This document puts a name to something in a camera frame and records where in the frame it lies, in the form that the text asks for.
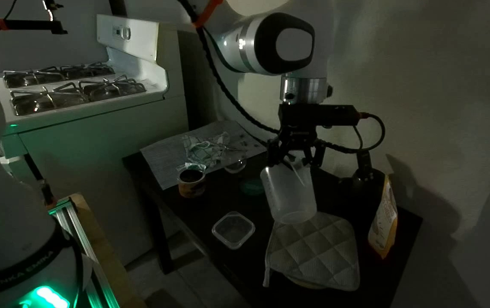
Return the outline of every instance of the quilted pad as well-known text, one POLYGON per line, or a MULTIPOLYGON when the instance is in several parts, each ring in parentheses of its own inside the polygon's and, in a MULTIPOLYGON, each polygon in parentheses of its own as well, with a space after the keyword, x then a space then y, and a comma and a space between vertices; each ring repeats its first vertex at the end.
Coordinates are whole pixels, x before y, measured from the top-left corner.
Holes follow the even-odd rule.
POLYGON ((352 227, 347 220, 316 213, 302 224, 273 224, 266 251, 266 270, 308 287, 354 290, 359 287, 359 261, 352 227))

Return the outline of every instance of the small black table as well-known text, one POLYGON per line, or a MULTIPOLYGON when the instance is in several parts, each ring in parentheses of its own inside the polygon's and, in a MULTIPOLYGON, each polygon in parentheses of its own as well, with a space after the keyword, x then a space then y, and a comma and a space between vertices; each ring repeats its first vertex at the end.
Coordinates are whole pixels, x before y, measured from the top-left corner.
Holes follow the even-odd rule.
POLYGON ((206 174, 206 193, 195 200, 183 200, 176 186, 160 189, 140 152, 124 157, 123 162, 131 174, 148 218, 162 271, 172 270, 172 259, 157 205, 174 213, 186 236, 253 306, 390 306, 421 224, 417 215, 398 206, 395 244, 388 256, 380 259, 368 247, 366 236, 359 236, 364 234, 364 227, 357 218, 362 217, 361 208, 368 208, 380 200, 380 186, 357 191, 352 189, 349 179, 311 170, 318 210, 347 218, 356 230, 361 285, 354 292, 313 290, 273 273, 270 285, 265 289, 261 287, 263 254, 272 227, 258 176, 266 162, 265 153, 248 159, 246 167, 237 174, 229 174, 224 169, 206 174), (254 234, 239 249, 227 249, 210 234, 213 222, 229 210, 237 210, 254 222, 254 234))

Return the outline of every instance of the plastic container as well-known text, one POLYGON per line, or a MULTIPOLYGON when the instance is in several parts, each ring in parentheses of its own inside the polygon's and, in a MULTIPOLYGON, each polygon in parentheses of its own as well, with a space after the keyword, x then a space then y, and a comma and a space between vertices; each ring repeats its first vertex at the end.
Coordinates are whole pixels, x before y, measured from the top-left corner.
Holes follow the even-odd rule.
POLYGON ((280 224, 301 224, 316 213, 308 165, 268 165, 261 169, 260 177, 273 220, 280 224))
POLYGON ((254 232, 254 224, 239 212, 227 212, 210 229, 229 249, 237 249, 254 232))

